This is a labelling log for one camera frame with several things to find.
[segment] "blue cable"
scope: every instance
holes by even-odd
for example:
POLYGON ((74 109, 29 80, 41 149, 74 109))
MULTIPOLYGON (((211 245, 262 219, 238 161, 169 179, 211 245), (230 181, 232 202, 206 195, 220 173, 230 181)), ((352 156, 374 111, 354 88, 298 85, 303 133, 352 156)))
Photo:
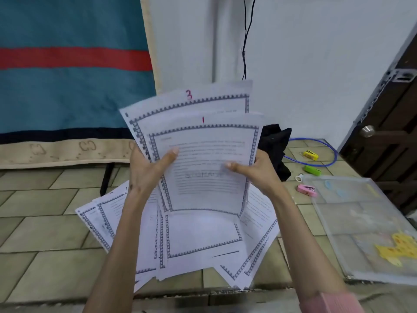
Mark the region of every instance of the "blue cable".
POLYGON ((331 163, 328 163, 327 165, 314 165, 314 164, 311 164, 311 163, 306 163, 306 162, 298 161, 298 160, 295 160, 293 158, 290 158, 290 157, 284 155, 285 158, 287 158, 289 160, 292 160, 294 162, 301 163, 303 165, 311 166, 311 167, 328 167, 328 166, 331 166, 332 164, 334 164, 336 162, 336 160, 337 160, 337 150, 334 149, 333 147, 331 147, 330 144, 325 143, 325 142, 322 142, 321 140, 318 140, 318 139, 315 139, 315 138, 298 137, 298 138, 290 138, 289 140, 290 141, 298 141, 300 139, 301 140, 308 139, 309 141, 315 141, 315 142, 322 143, 323 145, 326 145, 327 147, 329 147, 334 152, 334 159, 333 159, 333 161, 331 163))

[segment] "red stripe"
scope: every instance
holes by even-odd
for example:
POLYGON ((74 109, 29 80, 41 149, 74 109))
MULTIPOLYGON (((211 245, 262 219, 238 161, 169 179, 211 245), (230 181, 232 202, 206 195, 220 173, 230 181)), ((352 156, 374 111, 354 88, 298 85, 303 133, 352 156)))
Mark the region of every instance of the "red stripe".
POLYGON ((101 67, 152 71, 149 52, 110 48, 0 48, 0 69, 101 67))

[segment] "white wall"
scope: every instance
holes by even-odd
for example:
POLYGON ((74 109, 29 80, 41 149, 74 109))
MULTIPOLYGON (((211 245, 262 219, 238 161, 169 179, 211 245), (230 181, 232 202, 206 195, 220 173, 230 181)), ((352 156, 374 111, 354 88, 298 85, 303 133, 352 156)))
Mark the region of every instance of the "white wall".
MULTIPOLYGON (((242 0, 150 1, 164 91, 242 77, 242 0)), ((251 110, 339 147, 416 21, 417 0, 256 0, 251 110)))

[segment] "right hand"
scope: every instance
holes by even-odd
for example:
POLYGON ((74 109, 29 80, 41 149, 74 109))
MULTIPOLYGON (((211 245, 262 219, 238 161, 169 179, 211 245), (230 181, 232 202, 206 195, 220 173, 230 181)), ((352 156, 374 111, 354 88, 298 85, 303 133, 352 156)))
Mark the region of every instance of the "right hand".
POLYGON ((226 163, 226 168, 230 171, 243 174, 256 188, 261 190, 270 199, 274 193, 284 187, 275 172, 268 154, 260 149, 256 152, 255 163, 252 166, 228 162, 226 163))

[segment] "red handwritten number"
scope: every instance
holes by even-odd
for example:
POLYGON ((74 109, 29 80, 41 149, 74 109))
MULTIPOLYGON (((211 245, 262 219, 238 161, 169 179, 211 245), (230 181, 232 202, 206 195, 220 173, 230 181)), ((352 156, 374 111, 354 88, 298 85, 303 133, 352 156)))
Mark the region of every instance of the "red handwritten number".
POLYGON ((193 98, 193 96, 191 95, 191 91, 190 90, 185 90, 185 93, 187 93, 187 98, 189 100, 191 100, 193 98))

